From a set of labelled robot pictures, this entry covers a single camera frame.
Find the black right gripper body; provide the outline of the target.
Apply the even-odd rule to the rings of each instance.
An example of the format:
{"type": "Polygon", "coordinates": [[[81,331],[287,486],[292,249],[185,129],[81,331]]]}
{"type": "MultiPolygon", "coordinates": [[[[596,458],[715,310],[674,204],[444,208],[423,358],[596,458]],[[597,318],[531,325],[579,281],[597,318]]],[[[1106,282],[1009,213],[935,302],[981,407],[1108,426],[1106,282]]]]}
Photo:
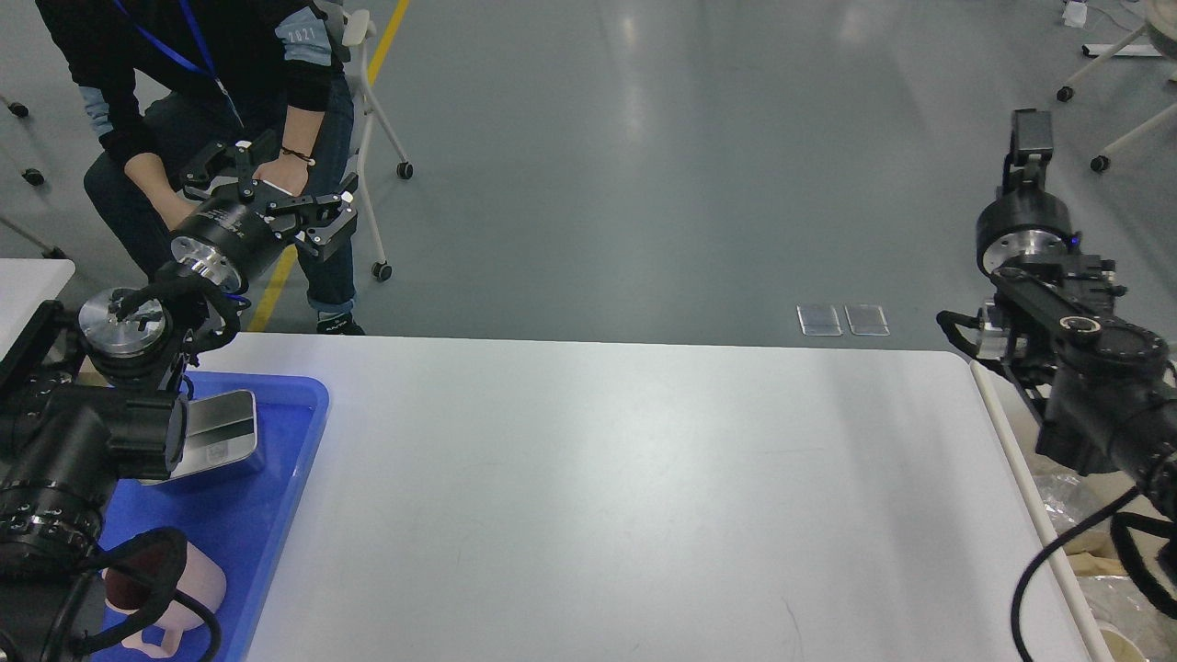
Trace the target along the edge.
{"type": "Polygon", "coordinates": [[[1019,188],[991,201],[977,218],[977,267],[989,274],[1015,258],[1065,254],[1075,246],[1073,234],[1065,201],[1019,188]]]}

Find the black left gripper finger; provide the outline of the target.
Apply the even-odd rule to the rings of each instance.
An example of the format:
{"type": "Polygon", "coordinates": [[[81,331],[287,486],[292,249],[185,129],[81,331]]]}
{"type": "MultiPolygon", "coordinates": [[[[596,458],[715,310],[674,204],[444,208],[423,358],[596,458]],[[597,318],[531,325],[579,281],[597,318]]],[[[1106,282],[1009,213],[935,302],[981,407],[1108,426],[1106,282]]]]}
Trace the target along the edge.
{"type": "Polygon", "coordinates": [[[359,176],[350,172],[335,192],[270,201],[270,231],[282,245],[294,245],[312,260],[328,260],[355,232],[358,187],[359,176]]]}
{"type": "Polygon", "coordinates": [[[255,140],[207,143],[189,163],[181,168],[179,181],[181,194],[189,200],[210,200],[211,183],[217,177],[234,177],[237,200],[247,204],[259,192],[259,180],[254,176],[262,163],[274,159],[280,139],[275,130],[265,130],[255,140]]]}

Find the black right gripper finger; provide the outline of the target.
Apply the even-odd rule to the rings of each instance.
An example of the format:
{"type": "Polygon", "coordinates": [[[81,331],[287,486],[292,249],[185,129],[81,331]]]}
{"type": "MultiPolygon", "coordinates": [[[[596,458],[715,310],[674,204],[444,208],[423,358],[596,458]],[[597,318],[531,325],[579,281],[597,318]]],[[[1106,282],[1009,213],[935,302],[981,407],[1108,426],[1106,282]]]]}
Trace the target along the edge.
{"type": "Polygon", "coordinates": [[[1051,110],[1015,110],[1011,115],[1010,146],[1003,163],[1003,194],[1012,194],[1022,188],[1044,191],[1053,146],[1051,110]]]}

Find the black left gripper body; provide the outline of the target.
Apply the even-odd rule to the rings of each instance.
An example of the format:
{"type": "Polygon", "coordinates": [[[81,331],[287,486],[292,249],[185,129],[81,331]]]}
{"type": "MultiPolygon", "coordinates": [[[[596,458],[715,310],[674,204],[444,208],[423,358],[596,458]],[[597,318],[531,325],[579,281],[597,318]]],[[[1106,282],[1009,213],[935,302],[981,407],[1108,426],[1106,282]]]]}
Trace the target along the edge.
{"type": "Polygon", "coordinates": [[[247,293],[297,234],[294,213],[278,201],[205,200],[173,231],[171,252],[182,267],[230,294],[247,293]]]}

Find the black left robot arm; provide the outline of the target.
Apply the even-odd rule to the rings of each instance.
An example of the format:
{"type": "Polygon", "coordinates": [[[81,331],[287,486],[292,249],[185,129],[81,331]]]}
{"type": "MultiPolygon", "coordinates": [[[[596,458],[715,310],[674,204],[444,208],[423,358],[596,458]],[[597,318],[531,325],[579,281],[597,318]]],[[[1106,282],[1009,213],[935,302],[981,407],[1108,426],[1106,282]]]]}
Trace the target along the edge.
{"type": "Polygon", "coordinates": [[[162,622],[172,605],[210,625],[210,604],[180,589],[188,538],[160,527],[104,550],[121,479],[168,479],[189,422],[185,371],[240,332],[244,296],[290,245],[325,262],[350,241],[360,171],[324,194],[254,176],[278,147],[210,143],[184,192],[198,206],[171,236],[149,285],[93,296],[72,313],[47,299],[4,357],[4,660],[85,661],[162,622]]]}

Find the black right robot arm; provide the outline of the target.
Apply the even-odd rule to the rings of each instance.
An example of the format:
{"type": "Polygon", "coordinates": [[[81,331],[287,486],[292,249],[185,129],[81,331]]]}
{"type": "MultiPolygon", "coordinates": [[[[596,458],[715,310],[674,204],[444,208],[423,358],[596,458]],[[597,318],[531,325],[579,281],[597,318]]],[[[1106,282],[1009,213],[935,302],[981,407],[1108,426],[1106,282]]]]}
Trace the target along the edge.
{"type": "Polygon", "coordinates": [[[1015,110],[1000,188],[976,221],[977,269],[995,286],[992,302],[936,317],[957,350],[1019,389],[1039,425],[1035,452],[1080,476],[1118,471],[1132,482],[1020,574],[1011,603],[1020,658],[1031,657],[1020,618],[1035,571],[1100,522],[1144,598],[1173,617],[1173,363],[1159,335],[1113,313],[1126,287],[1113,280],[1112,259],[1080,251],[1068,205],[1048,193],[1052,155],[1048,110],[1015,110]]]}

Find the person's right hand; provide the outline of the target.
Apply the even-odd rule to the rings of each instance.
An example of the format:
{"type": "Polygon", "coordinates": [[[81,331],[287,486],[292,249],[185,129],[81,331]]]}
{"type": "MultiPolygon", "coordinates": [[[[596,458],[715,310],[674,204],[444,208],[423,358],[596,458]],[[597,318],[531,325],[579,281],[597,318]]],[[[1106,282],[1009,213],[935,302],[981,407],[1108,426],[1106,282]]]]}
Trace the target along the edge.
{"type": "Polygon", "coordinates": [[[148,194],[148,200],[161,217],[161,221],[168,232],[177,230],[198,207],[197,201],[186,200],[186,198],[175,191],[168,191],[168,188],[160,188],[160,191],[148,194]]]}

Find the person's left hand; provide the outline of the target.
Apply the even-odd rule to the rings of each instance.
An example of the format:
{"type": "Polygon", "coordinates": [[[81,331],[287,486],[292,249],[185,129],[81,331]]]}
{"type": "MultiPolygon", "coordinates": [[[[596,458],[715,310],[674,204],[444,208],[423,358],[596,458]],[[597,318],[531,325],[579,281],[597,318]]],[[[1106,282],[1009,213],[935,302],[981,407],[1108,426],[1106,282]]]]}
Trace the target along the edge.
{"type": "Polygon", "coordinates": [[[310,171],[308,163],[298,155],[281,154],[270,163],[262,163],[253,178],[291,196],[299,196],[308,184],[310,171]]]}

